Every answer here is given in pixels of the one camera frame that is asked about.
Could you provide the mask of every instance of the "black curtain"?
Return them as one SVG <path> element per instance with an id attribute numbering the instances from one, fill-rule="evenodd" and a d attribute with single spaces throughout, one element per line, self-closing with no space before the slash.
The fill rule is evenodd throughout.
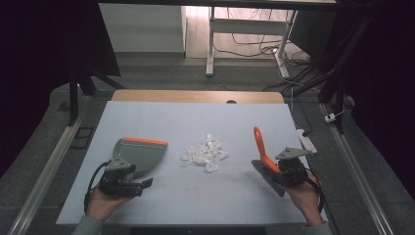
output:
<path id="1" fill-rule="evenodd" d="M 74 70 L 119 70 L 94 1 L 1 1 L 0 31 L 3 175 L 41 121 L 51 92 Z"/>
<path id="2" fill-rule="evenodd" d="M 414 56 L 415 2 L 386 0 L 346 67 L 352 116 L 413 198 Z"/>

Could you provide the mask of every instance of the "human hand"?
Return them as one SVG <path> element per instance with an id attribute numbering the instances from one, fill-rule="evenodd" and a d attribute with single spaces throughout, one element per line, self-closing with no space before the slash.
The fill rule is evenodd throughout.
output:
<path id="1" fill-rule="evenodd" d="M 121 204 L 130 201 L 131 198 L 112 198 L 105 195 L 98 187 L 91 191 L 89 196 L 88 209 L 86 215 L 97 220 L 105 221 L 111 216 L 114 210 Z"/>
<path id="2" fill-rule="evenodd" d="M 317 178 L 310 172 L 308 177 L 317 185 L 319 182 Z M 308 226 L 318 226 L 324 223 L 323 218 L 321 217 L 320 211 L 318 209 L 319 196 L 313 186 L 307 182 L 296 187 L 286 187 L 283 185 L 278 185 L 284 189 L 291 197 L 294 205 L 301 211 L 304 215 L 305 220 L 307 221 Z"/>

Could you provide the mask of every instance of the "gray floor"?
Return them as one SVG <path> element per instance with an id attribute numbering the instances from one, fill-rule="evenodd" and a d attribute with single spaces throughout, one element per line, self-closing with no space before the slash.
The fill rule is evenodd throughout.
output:
<path id="1" fill-rule="evenodd" d="M 280 84 L 268 92 L 281 91 L 287 83 L 279 79 L 275 63 L 256 61 L 219 61 L 213 78 L 205 77 L 204 60 L 150 55 L 118 55 L 122 78 L 115 80 L 127 88 L 261 91 Z M 290 68 L 292 73 L 298 68 Z M 82 128 L 96 128 L 106 102 L 114 90 L 94 79 L 100 89 L 92 98 Z M 333 138 L 329 124 L 323 119 L 317 91 L 311 90 L 293 101 L 297 124 L 308 129 L 305 117 L 312 125 L 310 138 L 318 154 L 309 157 L 312 169 L 322 181 L 327 197 L 326 213 L 334 234 L 379 234 L 368 208 L 352 180 L 343 156 Z M 291 106 L 290 97 L 285 98 Z M 41 170 L 51 156 L 69 120 L 69 91 L 65 85 L 51 94 L 51 103 L 44 119 L 22 150 L 16 162 L 0 180 L 0 234 L 6 234 Z M 395 234 L 413 234 L 415 203 L 398 181 L 383 157 L 360 131 L 350 116 L 350 106 L 344 115 L 345 136 L 356 155 L 370 186 L 379 199 Z M 77 171 L 86 154 L 85 140 L 73 140 L 39 210 L 26 234 L 70 234 L 72 228 L 55 224 Z M 300 234 L 301 224 L 266 227 L 267 234 Z M 128 234 L 129 228 L 107 226 L 104 234 Z"/>

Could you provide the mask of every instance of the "table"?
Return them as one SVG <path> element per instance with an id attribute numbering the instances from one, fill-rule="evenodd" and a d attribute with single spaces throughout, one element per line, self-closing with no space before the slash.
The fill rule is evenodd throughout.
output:
<path id="1" fill-rule="evenodd" d="M 226 104 L 229 99 L 237 104 Z M 104 110 L 57 223 L 78 223 L 93 171 L 112 156 L 119 137 L 131 135 L 166 140 L 168 148 L 156 168 L 137 179 L 154 177 L 152 187 L 122 205 L 107 223 L 263 226 L 304 222 L 288 196 L 279 198 L 251 165 L 251 160 L 259 158 L 255 125 L 262 128 L 269 156 L 287 146 L 300 148 L 290 111 L 279 93 L 118 90 Z M 222 140 L 230 157 L 220 161 L 214 173 L 197 165 L 181 167 L 184 148 L 204 141 L 209 132 Z M 301 160 L 307 165 L 304 157 Z"/>
<path id="2" fill-rule="evenodd" d="M 207 69 L 206 76 L 213 76 L 213 38 L 215 33 L 242 33 L 242 34 L 264 34 L 281 35 L 281 44 L 275 49 L 274 57 L 278 69 L 283 78 L 289 78 L 286 65 L 282 58 L 290 31 L 295 20 L 297 10 L 336 10 L 343 4 L 336 0 L 280 0 L 280 1 L 232 1 L 232 0 L 103 0 L 101 3 L 128 3 L 128 4 L 153 4 L 153 5 L 184 5 L 184 6 L 209 6 L 209 37 L 207 47 Z M 289 9 L 295 10 L 286 22 L 266 22 L 254 20 L 216 19 L 214 7 L 243 7 L 243 8 L 266 8 L 266 9 Z"/>

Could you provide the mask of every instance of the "handle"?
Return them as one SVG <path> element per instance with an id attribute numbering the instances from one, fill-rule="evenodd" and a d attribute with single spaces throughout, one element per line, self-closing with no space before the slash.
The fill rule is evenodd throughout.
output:
<path id="1" fill-rule="evenodd" d="M 277 173 L 281 172 L 280 168 L 274 162 L 272 162 L 272 160 L 268 158 L 268 156 L 266 156 L 265 146 L 262 140 L 262 135 L 257 126 L 254 127 L 254 137 L 256 141 L 256 146 L 258 147 L 258 150 L 259 150 L 260 160 L 262 161 L 262 163 L 265 164 L 266 167 L 268 167 L 274 172 L 277 172 Z"/>

